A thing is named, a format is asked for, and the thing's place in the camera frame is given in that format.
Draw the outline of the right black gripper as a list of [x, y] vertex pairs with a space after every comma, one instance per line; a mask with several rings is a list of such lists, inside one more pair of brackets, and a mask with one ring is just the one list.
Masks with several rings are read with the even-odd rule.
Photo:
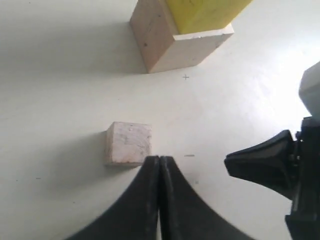
[[296, 154], [291, 132], [283, 130], [263, 143], [228, 154], [224, 164], [230, 176], [259, 184], [292, 200], [285, 222], [293, 240], [318, 240], [320, 122], [312, 116], [305, 117], [296, 137]]

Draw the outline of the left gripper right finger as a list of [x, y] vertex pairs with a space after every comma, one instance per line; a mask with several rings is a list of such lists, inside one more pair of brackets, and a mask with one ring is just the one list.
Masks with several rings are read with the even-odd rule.
[[160, 157], [158, 208], [163, 240], [251, 240], [211, 209], [171, 156]]

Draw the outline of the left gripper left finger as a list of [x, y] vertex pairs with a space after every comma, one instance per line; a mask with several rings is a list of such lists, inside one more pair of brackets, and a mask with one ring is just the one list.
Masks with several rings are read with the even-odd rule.
[[155, 240], [160, 158], [145, 158], [123, 194], [101, 216], [69, 240]]

